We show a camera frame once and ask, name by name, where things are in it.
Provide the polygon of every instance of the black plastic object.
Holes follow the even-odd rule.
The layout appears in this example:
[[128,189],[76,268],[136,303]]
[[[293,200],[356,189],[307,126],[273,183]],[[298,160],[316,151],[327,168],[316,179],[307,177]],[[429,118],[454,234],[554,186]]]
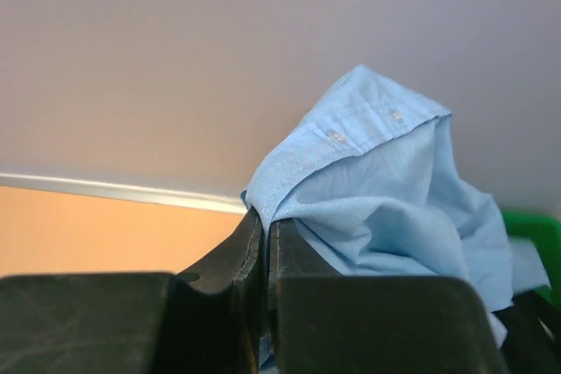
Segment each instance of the black plastic object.
[[0,281],[0,372],[257,372],[266,270],[259,218],[180,276]]
[[507,372],[462,281],[280,277],[278,291],[282,374]]
[[561,372],[561,311],[528,291],[494,314],[508,330],[501,352],[510,374]]
[[299,276],[341,276],[298,233],[294,219],[274,222],[270,234],[270,269],[267,308],[276,308],[277,279]]

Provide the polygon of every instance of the gray wall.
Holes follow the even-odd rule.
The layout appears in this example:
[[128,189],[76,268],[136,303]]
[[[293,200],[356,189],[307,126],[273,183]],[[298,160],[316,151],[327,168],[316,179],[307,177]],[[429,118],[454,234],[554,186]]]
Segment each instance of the gray wall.
[[471,183],[561,203],[561,0],[0,0],[0,172],[237,195],[358,63],[455,111]]

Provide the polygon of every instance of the light blue shirt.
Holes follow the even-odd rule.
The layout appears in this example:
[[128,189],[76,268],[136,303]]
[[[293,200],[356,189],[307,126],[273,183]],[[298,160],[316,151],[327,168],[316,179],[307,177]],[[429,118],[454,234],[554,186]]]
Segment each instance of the light blue shirt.
[[[450,121],[437,102],[356,67],[266,156],[242,196],[265,230],[296,218],[343,274],[452,276],[501,310],[513,297],[507,233],[493,197],[458,177]],[[504,327],[490,320],[502,341]]]

